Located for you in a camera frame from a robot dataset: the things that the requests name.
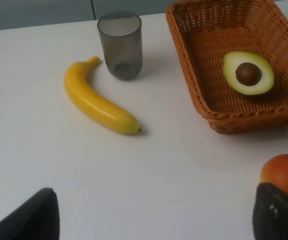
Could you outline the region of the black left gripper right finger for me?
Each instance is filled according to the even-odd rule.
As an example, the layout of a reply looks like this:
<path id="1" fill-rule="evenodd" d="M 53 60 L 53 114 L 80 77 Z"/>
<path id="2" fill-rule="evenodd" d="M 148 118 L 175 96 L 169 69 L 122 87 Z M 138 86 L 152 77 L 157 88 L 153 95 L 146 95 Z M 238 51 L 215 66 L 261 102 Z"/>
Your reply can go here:
<path id="1" fill-rule="evenodd" d="M 256 240 L 288 240 L 288 194 L 272 183 L 259 183 L 252 229 Z"/>

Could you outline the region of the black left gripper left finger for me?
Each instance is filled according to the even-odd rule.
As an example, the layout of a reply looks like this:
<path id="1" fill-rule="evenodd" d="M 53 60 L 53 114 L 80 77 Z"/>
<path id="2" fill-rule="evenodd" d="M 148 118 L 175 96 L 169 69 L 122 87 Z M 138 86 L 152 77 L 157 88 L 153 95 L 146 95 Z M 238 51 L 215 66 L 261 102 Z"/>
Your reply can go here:
<path id="1" fill-rule="evenodd" d="M 42 188 L 0 221 L 0 240 L 58 240 L 60 214 L 55 191 Z"/>

